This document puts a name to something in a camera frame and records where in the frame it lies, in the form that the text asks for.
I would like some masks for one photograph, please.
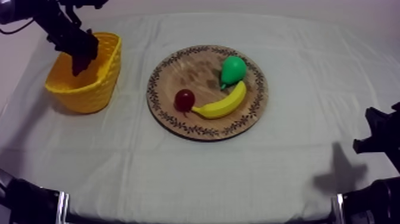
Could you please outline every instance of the white cloth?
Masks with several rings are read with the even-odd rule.
[[[71,194],[81,215],[147,222],[285,221],[324,216],[336,191],[397,175],[384,154],[356,155],[364,112],[400,101],[398,40],[333,24],[249,14],[170,14],[86,21],[123,39],[109,106],[69,113],[43,84],[58,53],[39,45],[0,119],[0,167]],[[146,85],[169,54],[224,45],[263,70],[269,100],[244,134],[214,143],[167,132]]]

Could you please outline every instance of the yellow basket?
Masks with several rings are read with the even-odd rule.
[[[98,56],[77,77],[72,58],[60,53],[45,87],[68,109],[93,113],[107,106],[121,69],[121,38],[113,33],[94,33],[99,40]]]

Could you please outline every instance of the decorative leaf border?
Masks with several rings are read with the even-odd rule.
[[[249,109],[249,113],[247,115],[242,115],[242,117],[239,120],[234,121],[230,126],[224,127],[221,131],[214,129],[214,128],[204,128],[201,126],[188,126],[185,122],[180,122],[178,119],[172,115],[169,115],[168,112],[163,111],[161,109],[161,103],[158,99],[158,92],[155,91],[155,88],[157,87],[157,82],[160,79],[160,73],[162,70],[171,64],[177,62],[180,60],[183,56],[188,56],[190,54],[197,54],[199,52],[203,51],[208,51],[210,50],[212,52],[215,52],[217,54],[221,54],[223,56],[238,56],[241,59],[244,60],[246,63],[246,66],[248,70],[252,71],[253,74],[256,76],[255,78],[255,84],[257,86],[256,91],[257,95],[253,102],[251,103]],[[249,119],[252,119],[253,117],[257,116],[257,111],[260,109],[261,106],[261,101],[264,100],[264,91],[266,87],[264,86],[264,76],[263,74],[257,69],[257,66],[252,64],[251,62],[248,61],[247,58],[241,56],[238,54],[237,51],[234,49],[220,49],[217,46],[207,46],[207,45],[201,45],[201,46],[193,46],[190,48],[185,48],[182,50],[177,51],[176,53],[172,54],[170,57],[165,59],[158,65],[148,83],[148,88],[147,88],[147,93],[149,95],[148,97],[148,103],[149,106],[156,112],[158,112],[159,118],[165,120],[168,122],[170,125],[173,127],[177,127],[179,129],[183,129],[187,134],[190,133],[196,133],[198,135],[208,135],[211,137],[215,136],[228,136],[229,134],[232,134],[237,128],[240,128],[244,125],[246,125],[249,122]]]

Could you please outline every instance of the banana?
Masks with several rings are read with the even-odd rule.
[[[216,119],[230,114],[243,101],[246,96],[246,85],[239,81],[235,89],[224,99],[206,104],[202,107],[192,107],[192,111],[207,119]]]

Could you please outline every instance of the wooden plate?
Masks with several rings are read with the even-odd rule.
[[[195,106],[219,101],[234,88],[220,90],[222,62],[230,55],[242,58],[247,65],[246,97],[231,114],[207,120],[196,113],[185,114],[174,108],[175,94],[190,89]],[[219,141],[234,137],[257,122],[268,100],[268,86],[260,68],[234,49],[217,45],[185,48],[164,59],[153,71],[147,88],[150,112],[166,129],[181,137],[197,141]]]

